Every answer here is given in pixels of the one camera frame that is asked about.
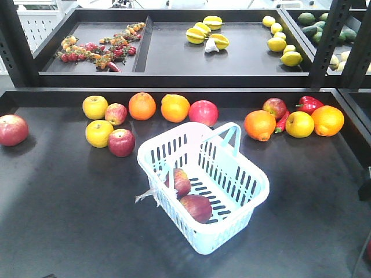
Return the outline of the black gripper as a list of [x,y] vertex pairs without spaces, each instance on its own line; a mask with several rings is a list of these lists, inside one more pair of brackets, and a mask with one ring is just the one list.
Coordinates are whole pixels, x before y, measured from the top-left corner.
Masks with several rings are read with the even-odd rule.
[[362,202],[370,201],[370,166],[363,172],[363,183],[358,189],[358,197]]

